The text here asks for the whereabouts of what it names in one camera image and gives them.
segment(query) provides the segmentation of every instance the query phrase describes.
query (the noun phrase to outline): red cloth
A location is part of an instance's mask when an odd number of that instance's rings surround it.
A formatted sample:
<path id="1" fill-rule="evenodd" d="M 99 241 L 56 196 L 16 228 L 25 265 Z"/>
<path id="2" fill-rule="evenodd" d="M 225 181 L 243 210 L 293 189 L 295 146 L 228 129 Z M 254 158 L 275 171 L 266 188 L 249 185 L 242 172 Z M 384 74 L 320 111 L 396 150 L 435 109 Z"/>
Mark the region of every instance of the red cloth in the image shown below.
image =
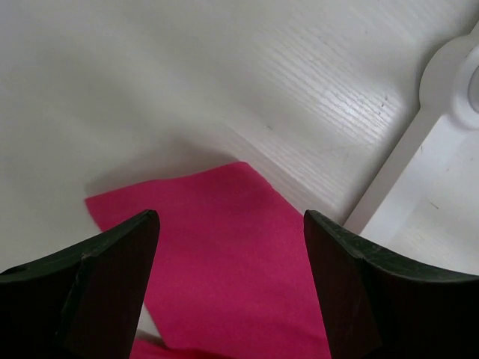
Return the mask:
<path id="1" fill-rule="evenodd" d="M 248 164 L 139 183 L 86 204 L 101 230 L 144 209 L 159 213 L 144 302 L 169 348 L 330 358 L 302 216 Z"/>

